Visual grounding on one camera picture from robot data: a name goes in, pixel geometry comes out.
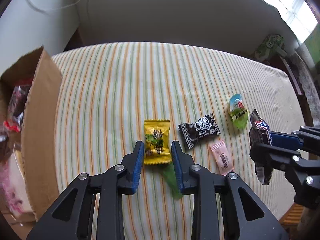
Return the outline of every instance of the cartoon logo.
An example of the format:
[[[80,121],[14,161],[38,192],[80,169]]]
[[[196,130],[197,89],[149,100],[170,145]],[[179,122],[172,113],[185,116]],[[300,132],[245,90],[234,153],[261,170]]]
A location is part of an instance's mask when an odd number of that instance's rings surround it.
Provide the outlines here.
[[[234,108],[244,108],[242,101],[240,99],[236,99],[233,103]]]
[[[206,118],[205,116],[195,122],[196,131],[210,130],[211,126],[212,126],[211,123],[209,122],[208,118]]]

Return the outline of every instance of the chocolate bar wrapper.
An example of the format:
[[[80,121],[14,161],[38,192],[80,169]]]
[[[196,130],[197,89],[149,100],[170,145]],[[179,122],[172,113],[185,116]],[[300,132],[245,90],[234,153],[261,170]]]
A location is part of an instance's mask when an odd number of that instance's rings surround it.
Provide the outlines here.
[[[182,137],[188,148],[191,149],[203,138],[220,134],[213,114],[207,114],[194,123],[182,123],[178,125]]]
[[[250,146],[253,146],[257,143],[272,145],[270,127],[266,121],[261,119],[256,109],[254,109],[250,114],[250,122],[252,125],[249,131]],[[261,184],[269,185],[273,168],[270,166],[264,166],[258,162],[254,162],[254,170]]]

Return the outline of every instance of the candy wrapper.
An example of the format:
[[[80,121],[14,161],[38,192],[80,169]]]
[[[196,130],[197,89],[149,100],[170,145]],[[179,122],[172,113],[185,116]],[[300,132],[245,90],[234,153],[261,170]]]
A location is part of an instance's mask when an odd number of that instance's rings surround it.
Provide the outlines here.
[[[15,86],[8,106],[8,122],[22,126],[24,107],[31,85]]]
[[[224,140],[212,145],[210,149],[216,159],[221,175],[226,176],[229,172],[233,171],[234,167],[232,156],[228,152]]]
[[[270,127],[267,122],[261,119],[256,109],[250,114],[250,122],[252,125],[249,132],[250,146],[257,143],[272,145]],[[273,169],[270,166],[263,166],[257,162],[254,163],[254,166],[254,170],[261,184],[269,185]]]
[[[167,182],[168,186],[172,190],[172,196],[175,199],[182,198],[182,194],[180,193],[177,185],[176,174],[174,172],[173,163],[163,164],[161,167],[162,175]]]
[[[232,96],[232,98],[230,98],[228,112],[232,118],[234,126],[239,129],[246,127],[249,113],[244,107],[240,94],[235,94]]]
[[[172,161],[169,151],[170,120],[145,120],[146,148],[144,164],[164,164]]]
[[[207,114],[194,123],[179,124],[178,128],[189,149],[193,148],[203,138],[215,137],[220,134],[213,114]]]

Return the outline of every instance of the metal screw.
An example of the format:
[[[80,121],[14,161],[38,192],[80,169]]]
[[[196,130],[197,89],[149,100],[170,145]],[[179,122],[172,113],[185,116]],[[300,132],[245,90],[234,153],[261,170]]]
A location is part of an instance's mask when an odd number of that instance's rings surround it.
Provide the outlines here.
[[[307,182],[309,185],[313,184],[313,178],[312,178],[311,176],[307,176],[307,177],[306,177],[306,182]]]
[[[191,169],[193,169],[194,171],[199,171],[201,170],[201,166],[199,164],[193,164],[191,166]]]
[[[230,179],[236,179],[236,178],[238,178],[238,174],[236,174],[236,173],[234,173],[234,172],[230,172],[228,176],[229,176]]]
[[[294,161],[296,161],[296,162],[300,160],[300,158],[299,158],[297,155],[293,155],[293,156],[292,156],[292,159],[293,159]]]
[[[118,164],[115,166],[116,171],[123,171],[123,169],[124,169],[124,166],[122,164]]]
[[[78,176],[78,178],[81,179],[81,180],[84,180],[84,179],[86,179],[87,177],[88,177],[88,174],[86,174],[86,173],[81,173],[81,174],[79,174],[79,176]]]

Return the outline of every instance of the fabric stripes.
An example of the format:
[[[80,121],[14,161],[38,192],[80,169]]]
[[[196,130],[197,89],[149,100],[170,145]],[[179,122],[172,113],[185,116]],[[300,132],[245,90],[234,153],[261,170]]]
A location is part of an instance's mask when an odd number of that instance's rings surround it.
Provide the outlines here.
[[[239,131],[227,111],[231,96],[240,93],[248,110],[257,108],[272,130],[298,129],[304,124],[302,113],[282,71],[221,51],[165,43],[99,44],[52,59],[63,75],[55,134],[60,192],[81,172],[99,174],[120,163],[136,140],[143,140],[145,119],[170,119],[170,143],[182,145],[178,124],[214,113],[235,172],[277,218],[292,205],[294,190],[283,173],[274,171],[270,186],[257,180],[249,157],[249,122]],[[182,147],[196,163],[218,172],[209,146]],[[223,239],[219,198],[217,203]],[[125,238],[190,239],[192,211],[193,196],[173,199],[157,166],[144,166],[137,193],[123,196]]]

